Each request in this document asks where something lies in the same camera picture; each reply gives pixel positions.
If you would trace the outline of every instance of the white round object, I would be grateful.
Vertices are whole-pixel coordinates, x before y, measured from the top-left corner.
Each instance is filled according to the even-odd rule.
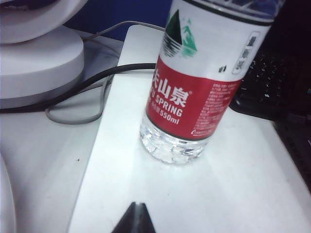
[[[54,98],[79,81],[83,68],[83,42],[64,26],[33,40],[1,45],[0,108]]]
[[[1,43],[17,43],[41,36],[68,21],[87,0],[57,0],[35,10],[1,9]]]
[[[16,215],[13,193],[4,160],[0,155],[0,224],[1,233],[16,232]]]

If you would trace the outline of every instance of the mountain logo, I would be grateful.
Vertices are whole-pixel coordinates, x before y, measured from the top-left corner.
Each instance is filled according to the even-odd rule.
[[[194,36],[190,30],[191,21],[187,25],[180,27],[179,10],[170,18],[164,33],[163,50],[168,57],[174,57],[181,54],[183,57],[193,57],[197,48],[194,42]]]

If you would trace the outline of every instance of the red label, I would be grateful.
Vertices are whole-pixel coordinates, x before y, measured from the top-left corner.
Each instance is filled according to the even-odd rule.
[[[182,74],[158,58],[146,113],[161,130],[187,140],[212,135],[240,80],[221,82]]]

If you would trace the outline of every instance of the clear water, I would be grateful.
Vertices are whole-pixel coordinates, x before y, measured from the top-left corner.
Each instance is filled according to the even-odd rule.
[[[209,141],[209,138],[188,141],[173,137],[155,126],[146,114],[140,126],[140,139],[153,157],[174,164],[184,164],[199,157]]]

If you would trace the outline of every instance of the plastic bottle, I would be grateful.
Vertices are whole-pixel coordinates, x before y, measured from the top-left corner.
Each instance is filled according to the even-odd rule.
[[[197,158],[285,0],[173,0],[140,138],[167,163]]]

